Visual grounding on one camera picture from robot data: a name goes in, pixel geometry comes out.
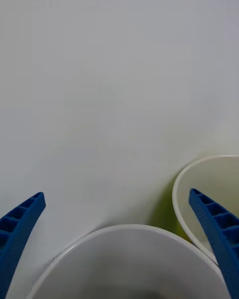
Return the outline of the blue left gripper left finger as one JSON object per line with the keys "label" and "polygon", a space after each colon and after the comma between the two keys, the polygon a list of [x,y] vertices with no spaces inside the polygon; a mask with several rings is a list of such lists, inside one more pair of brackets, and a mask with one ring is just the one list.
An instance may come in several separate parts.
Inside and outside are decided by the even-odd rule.
{"label": "blue left gripper left finger", "polygon": [[0,219],[0,298],[7,295],[27,240],[46,207],[43,192],[22,202]]}

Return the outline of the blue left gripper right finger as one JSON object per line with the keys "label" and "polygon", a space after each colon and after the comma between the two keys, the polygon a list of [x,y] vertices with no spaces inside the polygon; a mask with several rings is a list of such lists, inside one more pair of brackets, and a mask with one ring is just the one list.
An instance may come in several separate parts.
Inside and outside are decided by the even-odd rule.
{"label": "blue left gripper right finger", "polygon": [[196,189],[189,204],[214,252],[231,298],[239,297],[239,219]]}

